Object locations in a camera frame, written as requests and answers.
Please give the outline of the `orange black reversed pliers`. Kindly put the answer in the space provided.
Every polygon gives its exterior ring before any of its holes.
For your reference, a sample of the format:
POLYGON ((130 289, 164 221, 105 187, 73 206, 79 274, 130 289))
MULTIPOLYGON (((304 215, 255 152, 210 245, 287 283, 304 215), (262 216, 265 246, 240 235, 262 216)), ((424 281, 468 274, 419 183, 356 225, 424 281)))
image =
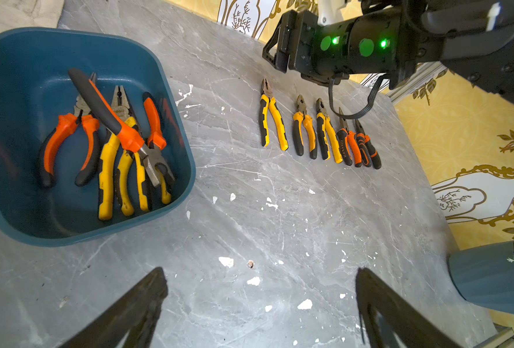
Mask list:
POLYGON ((154 187, 160 185, 158 172, 163 175, 168 184, 172 185, 175 177, 162 152, 159 149, 149 148, 140 133, 116 115, 98 88, 81 70, 69 69, 68 75, 94 116, 118 137, 123 149, 139 154, 152 185, 154 187))

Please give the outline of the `orange black long-nose pliers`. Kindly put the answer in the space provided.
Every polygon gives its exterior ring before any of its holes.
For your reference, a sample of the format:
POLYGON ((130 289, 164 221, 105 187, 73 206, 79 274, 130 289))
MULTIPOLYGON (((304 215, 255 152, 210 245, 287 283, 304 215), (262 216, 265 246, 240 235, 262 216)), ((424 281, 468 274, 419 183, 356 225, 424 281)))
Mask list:
POLYGON ((371 143, 370 137, 365 134, 359 120, 354 120, 354 127, 356 129, 355 140, 361 155, 361 164, 379 170, 382 167, 380 155, 371 143))

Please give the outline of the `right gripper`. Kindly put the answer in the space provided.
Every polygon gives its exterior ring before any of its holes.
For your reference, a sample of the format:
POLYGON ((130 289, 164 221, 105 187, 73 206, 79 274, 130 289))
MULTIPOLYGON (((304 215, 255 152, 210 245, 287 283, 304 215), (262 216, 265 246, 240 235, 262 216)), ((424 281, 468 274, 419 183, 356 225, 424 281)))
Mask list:
POLYGON ((284 13, 262 57, 276 70, 295 70, 318 85, 339 84, 353 74, 383 73, 397 81, 403 68, 401 10, 387 8, 321 26, 305 10, 284 13))

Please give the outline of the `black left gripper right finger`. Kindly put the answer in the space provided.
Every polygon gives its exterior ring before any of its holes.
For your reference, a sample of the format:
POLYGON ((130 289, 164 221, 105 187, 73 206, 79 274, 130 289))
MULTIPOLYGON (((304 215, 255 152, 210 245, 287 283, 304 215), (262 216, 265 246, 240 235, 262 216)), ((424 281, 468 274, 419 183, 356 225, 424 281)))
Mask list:
POLYGON ((371 347, 458 347, 368 268, 356 274, 361 338, 371 347))

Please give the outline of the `yellow black combination pliers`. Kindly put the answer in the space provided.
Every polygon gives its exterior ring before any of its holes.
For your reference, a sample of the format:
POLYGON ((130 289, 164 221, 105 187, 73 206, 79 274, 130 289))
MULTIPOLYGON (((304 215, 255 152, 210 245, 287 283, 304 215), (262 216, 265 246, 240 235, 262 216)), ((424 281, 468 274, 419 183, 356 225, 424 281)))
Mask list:
POLYGON ((332 126, 330 117, 326 112, 321 98, 316 100, 316 123, 322 159, 327 160, 333 156, 337 164, 341 163, 342 155, 340 153, 336 131, 332 126))

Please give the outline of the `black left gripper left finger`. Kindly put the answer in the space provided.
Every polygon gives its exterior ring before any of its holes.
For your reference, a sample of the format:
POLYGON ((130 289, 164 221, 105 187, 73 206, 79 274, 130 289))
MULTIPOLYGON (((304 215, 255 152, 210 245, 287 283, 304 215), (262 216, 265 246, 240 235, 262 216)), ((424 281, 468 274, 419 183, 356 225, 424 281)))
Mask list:
POLYGON ((149 347, 167 296, 165 274, 156 267, 62 346, 149 347))

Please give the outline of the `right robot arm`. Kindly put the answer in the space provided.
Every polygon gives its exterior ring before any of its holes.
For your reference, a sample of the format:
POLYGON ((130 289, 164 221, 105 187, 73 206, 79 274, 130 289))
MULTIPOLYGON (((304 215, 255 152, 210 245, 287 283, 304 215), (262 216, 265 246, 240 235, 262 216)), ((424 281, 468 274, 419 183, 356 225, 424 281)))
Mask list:
POLYGON ((328 1, 317 13, 284 13, 263 58, 327 88, 377 74, 367 105, 352 119, 373 108, 384 81, 396 88, 423 62, 440 62, 514 105, 514 1, 363 1, 361 16, 342 20, 344 6, 328 1))

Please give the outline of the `orange black combination pliers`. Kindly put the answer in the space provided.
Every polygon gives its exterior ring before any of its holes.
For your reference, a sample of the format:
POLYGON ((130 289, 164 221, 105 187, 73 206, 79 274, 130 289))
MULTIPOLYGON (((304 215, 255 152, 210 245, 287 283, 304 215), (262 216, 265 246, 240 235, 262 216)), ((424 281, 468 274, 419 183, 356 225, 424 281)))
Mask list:
POLYGON ((346 119, 339 117, 340 129, 336 133, 339 151, 342 155, 343 162, 351 166, 354 164, 357 168, 362 166, 361 152, 355 140, 355 134, 348 129, 346 119))

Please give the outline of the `teal plastic storage box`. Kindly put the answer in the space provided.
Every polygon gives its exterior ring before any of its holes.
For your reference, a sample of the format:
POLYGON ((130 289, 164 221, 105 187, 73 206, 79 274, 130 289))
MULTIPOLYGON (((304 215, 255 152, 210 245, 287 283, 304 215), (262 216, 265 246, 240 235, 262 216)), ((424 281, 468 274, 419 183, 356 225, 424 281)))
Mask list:
POLYGON ((19 28, 0 33, 0 230, 25 244, 65 246, 117 233, 161 218, 177 208, 194 186, 195 163, 174 96, 156 55, 121 36, 48 28, 19 28), (43 188, 39 150, 61 115, 72 113, 78 91, 71 68, 97 74, 97 88, 110 99, 122 85, 143 136, 149 123, 142 94, 149 92, 162 117, 167 140, 164 158, 174 182, 171 202, 152 190, 152 210, 126 217, 98 218, 98 182, 78 187, 84 163, 84 131, 68 138, 55 161, 56 184, 43 188))

